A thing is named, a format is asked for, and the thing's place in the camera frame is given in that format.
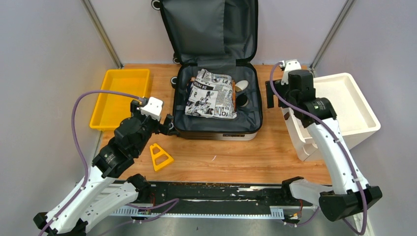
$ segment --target suitcase lid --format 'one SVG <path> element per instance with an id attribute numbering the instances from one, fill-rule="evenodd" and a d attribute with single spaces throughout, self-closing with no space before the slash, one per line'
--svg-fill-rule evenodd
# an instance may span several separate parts
<path id="1" fill-rule="evenodd" d="M 161 0 L 161 15 L 182 65 L 248 63 L 258 45 L 258 0 Z"/>

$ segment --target yellow triangular object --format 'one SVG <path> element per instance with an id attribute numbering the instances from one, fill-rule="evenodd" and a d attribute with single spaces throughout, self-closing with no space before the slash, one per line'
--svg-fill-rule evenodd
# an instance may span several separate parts
<path id="1" fill-rule="evenodd" d="M 158 144 L 152 144 L 150 147 L 150 155 L 152 157 L 152 163 L 153 163 L 153 169 L 157 172 L 161 170 L 162 168 L 166 167 L 167 165 L 173 163 L 174 159 L 164 150 L 162 149 Z M 154 153 L 153 150 L 155 148 L 158 148 L 160 151 L 158 153 Z M 167 156 L 168 159 L 163 161 L 161 164 L 156 164 L 156 159 L 158 159 L 161 156 Z"/>

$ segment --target white bracket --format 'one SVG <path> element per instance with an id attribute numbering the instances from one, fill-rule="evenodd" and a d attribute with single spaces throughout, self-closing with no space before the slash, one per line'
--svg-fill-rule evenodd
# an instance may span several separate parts
<path id="1" fill-rule="evenodd" d="M 164 102 L 162 100 L 150 97 L 148 103 L 141 108 L 141 113 L 146 116 L 150 116 L 157 121 L 160 121 L 163 106 Z"/>
<path id="2" fill-rule="evenodd" d="M 282 66 L 283 67 L 285 66 L 285 69 L 284 69 L 284 75 L 282 76 L 282 79 L 281 79 L 281 84 L 287 85 L 288 84 L 288 72 L 292 70 L 301 70 L 301 65 L 296 59 L 294 59 L 294 60 L 285 61 L 284 65 Z"/>
<path id="3" fill-rule="evenodd" d="M 313 205 L 319 205 L 321 192 L 330 192 L 332 187 L 310 183 L 305 179 L 299 179 L 290 183 L 291 195 L 296 199 L 303 199 Z"/>

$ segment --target suitcase wheel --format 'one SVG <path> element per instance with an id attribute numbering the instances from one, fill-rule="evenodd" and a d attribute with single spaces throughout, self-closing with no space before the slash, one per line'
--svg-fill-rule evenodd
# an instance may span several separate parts
<path id="1" fill-rule="evenodd" d="M 174 58 L 172 58 L 172 62 L 174 64 L 179 64 L 179 59 L 177 57 L 174 56 Z"/>
<path id="2" fill-rule="evenodd" d="M 173 89 L 175 89 L 175 87 L 177 86 L 177 77 L 174 76 L 171 78 L 171 86 Z"/>
<path id="3" fill-rule="evenodd" d="M 161 10 L 161 1 L 160 0 L 152 0 L 150 2 L 150 5 L 152 6 L 153 9 L 159 11 Z"/>

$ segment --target metal pole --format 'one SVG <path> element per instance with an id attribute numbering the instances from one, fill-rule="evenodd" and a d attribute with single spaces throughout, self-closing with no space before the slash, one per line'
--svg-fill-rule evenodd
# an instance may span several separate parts
<path id="1" fill-rule="evenodd" d="M 311 63 L 310 68 L 311 71 L 314 73 L 317 65 L 319 64 L 323 54 L 325 53 L 327 47 L 329 46 L 331 40 L 333 39 L 334 35 L 336 34 L 337 30 L 341 26 L 342 22 L 345 20 L 346 16 L 349 13 L 349 10 L 352 8 L 353 4 L 356 0 L 346 0 L 345 4 L 342 7 L 339 15 L 337 16 L 336 20 L 333 23 L 330 31 L 328 32 L 322 46 L 320 47 L 319 51 L 317 52 L 316 56 L 314 57 L 313 63 Z"/>
<path id="2" fill-rule="evenodd" d="M 84 7 L 86 8 L 86 11 L 89 13 L 91 21 L 93 22 L 95 28 L 97 29 L 99 35 L 101 36 L 101 39 L 103 40 L 104 45 L 106 45 L 107 51 L 109 51 L 110 56 L 112 57 L 114 63 L 116 66 L 120 69 L 123 68 L 123 64 L 121 63 L 119 57 L 116 54 L 115 49 L 113 48 L 112 43 L 109 40 L 109 37 L 107 36 L 98 16 L 97 13 L 94 10 L 94 7 L 91 4 L 90 0 L 81 0 Z"/>

